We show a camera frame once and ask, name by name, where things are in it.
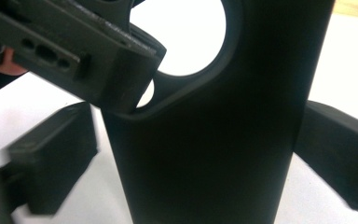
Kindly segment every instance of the hand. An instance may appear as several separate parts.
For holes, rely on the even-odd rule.
[[[14,50],[11,48],[6,48],[4,52],[4,60],[0,64],[0,73],[10,75],[10,76],[19,76],[27,72],[27,70],[16,63],[12,62]]]

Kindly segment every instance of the hole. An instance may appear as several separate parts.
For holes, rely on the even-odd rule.
[[[153,93],[154,93],[154,82],[152,80],[149,86],[147,87],[144,95],[142,96],[141,100],[139,101],[138,105],[136,106],[136,108],[147,105],[152,100]]]
[[[50,64],[55,64],[58,60],[57,54],[43,45],[39,45],[36,47],[36,56],[44,62]]]
[[[34,42],[30,39],[23,39],[21,45],[25,49],[34,50]]]
[[[70,64],[65,59],[59,59],[57,65],[60,69],[66,71],[69,70]]]
[[[218,54],[226,33],[219,0],[147,0],[131,11],[131,22],[165,46],[158,70],[172,76],[205,68]]]
[[[128,47],[128,46],[129,46],[129,43],[127,43],[127,42],[124,41],[124,40],[120,40],[119,43],[122,44],[122,45],[124,45],[125,47]]]

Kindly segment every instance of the white surface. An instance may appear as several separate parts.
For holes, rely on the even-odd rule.
[[[358,118],[358,19],[333,17],[310,99]],[[0,148],[77,101],[38,77],[21,77],[0,91]],[[27,217],[22,208],[16,212],[21,223],[131,223],[103,123],[95,112],[101,153],[55,217]],[[358,213],[294,156],[275,223],[358,224]]]
[[[222,47],[226,31],[218,0],[147,0],[132,10],[131,22],[167,48],[159,70],[179,77],[208,65]]]

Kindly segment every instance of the small hole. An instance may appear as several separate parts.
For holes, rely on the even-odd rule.
[[[36,56],[50,64],[55,64],[58,60],[57,54],[43,45],[36,47]]]
[[[58,63],[57,63],[58,67],[61,68],[62,70],[68,70],[70,64],[68,63],[68,61],[66,61],[65,59],[59,59]]]
[[[21,41],[21,45],[28,50],[34,50],[34,42],[30,39],[23,39]]]
[[[119,42],[120,42],[120,44],[124,45],[125,47],[129,46],[129,43],[125,42],[124,40],[120,40]]]

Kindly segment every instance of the curved cutout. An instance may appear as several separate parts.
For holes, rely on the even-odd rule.
[[[138,105],[136,106],[136,108],[140,108],[142,106],[147,105],[153,98],[153,94],[154,94],[154,82],[153,80],[150,82],[149,86],[147,87],[144,95],[142,95],[141,100],[139,101]]]
[[[148,0],[132,10],[131,22],[167,48],[158,70],[177,77],[208,66],[226,34],[225,10],[219,0]]]

